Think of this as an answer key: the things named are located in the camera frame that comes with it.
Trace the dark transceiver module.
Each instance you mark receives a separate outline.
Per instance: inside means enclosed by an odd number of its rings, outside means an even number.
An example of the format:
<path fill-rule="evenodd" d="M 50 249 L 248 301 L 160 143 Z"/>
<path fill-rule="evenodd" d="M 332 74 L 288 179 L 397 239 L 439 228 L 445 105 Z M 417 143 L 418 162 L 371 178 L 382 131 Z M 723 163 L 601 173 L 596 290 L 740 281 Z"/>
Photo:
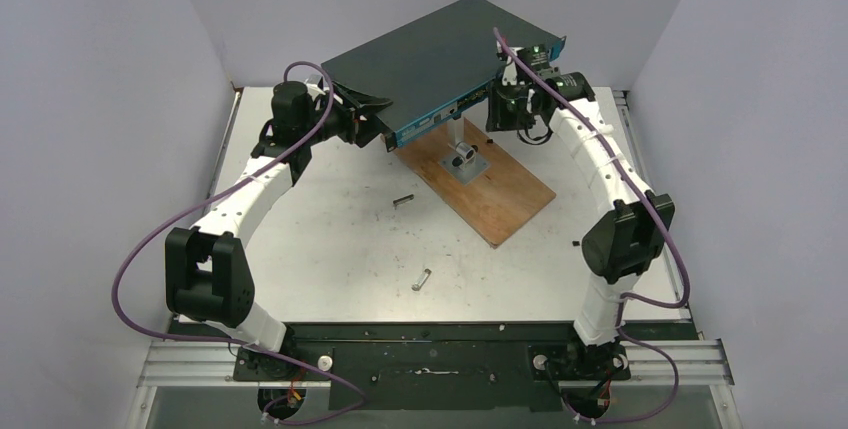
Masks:
<path fill-rule="evenodd" d="M 397 208 L 400 205 L 403 205 L 405 203 L 412 201 L 414 198 L 415 198 L 414 194 L 408 194 L 406 196 L 403 196 L 403 197 L 400 197 L 398 199 L 393 200 L 392 205 L 393 205 L 394 208 Z"/>

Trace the teal grey network switch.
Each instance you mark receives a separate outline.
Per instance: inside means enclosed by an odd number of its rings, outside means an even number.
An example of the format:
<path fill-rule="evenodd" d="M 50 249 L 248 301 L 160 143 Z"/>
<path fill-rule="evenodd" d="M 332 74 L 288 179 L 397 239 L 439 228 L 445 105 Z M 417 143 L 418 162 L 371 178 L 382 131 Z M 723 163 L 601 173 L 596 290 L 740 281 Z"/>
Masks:
<path fill-rule="evenodd" d="M 488 0 L 458 0 L 350 49 L 322 67 L 347 91 L 390 105 L 374 118 L 388 151 L 401 148 L 487 96 L 502 67 L 497 34 L 513 47 L 564 47 L 547 32 Z"/>

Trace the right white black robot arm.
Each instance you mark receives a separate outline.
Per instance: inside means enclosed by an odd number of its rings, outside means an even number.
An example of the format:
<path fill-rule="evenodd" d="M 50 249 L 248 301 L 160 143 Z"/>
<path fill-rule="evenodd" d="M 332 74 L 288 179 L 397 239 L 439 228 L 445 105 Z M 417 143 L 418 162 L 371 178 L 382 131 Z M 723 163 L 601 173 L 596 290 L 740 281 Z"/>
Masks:
<path fill-rule="evenodd" d="M 537 143 L 563 141 L 592 195 L 598 219 L 580 242 L 591 273 L 574 321 L 580 340 L 565 351 L 569 370 L 590 377 L 605 364 L 602 345 L 618 337 L 624 294 L 663 250 L 665 231 L 657 225 L 670 224 L 675 208 L 638 176 L 585 77 L 560 73 L 549 55 L 543 45 L 497 46 L 502 66 L 489 85 L 486 129 L 527 135 L 542 122 Z"/>

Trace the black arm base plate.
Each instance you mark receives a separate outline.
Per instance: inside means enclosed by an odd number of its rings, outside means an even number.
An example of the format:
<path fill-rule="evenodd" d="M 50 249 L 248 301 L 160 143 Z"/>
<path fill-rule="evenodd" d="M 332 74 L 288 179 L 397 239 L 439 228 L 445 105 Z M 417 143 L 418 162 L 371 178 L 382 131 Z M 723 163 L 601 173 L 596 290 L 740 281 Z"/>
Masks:
<path fill-rule="evenodd" d="M 299 401 L 330 374 L 332 410 L 363 402 L 368 410 L 554 412 L 568 401 L 600 402 L 611 382 L 634 379 L 639 356 L 664 369 L 656 352 L 620 338 L 585 346 L 569 322 L 296 323 L 285 360 L 241 349 L 233 378 L 269 384 L 263 401 Z"/>

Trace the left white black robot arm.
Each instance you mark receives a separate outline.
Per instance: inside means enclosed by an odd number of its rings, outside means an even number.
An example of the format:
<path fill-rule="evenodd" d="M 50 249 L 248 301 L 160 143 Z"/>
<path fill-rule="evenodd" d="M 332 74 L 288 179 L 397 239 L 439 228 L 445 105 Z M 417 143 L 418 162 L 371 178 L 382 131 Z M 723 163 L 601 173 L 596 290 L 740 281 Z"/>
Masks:
<path fill-rule="evenodd" d="M 298 352 L 284 343 L 286 325 L 255 300 L 246 247 L 273 205 L 305 172 L 314 145 L 334 137 L 367 145 L 383 131 L 377 115 L 391 104 L 388 98 L 323 79 L 277 84 L 271 116 L 235 182 L 236 191 L 190 228 L 174 228 L 165 239 L 169 310 L 263 348 L 261 369 L 276 380 L 290 377 Z"/>

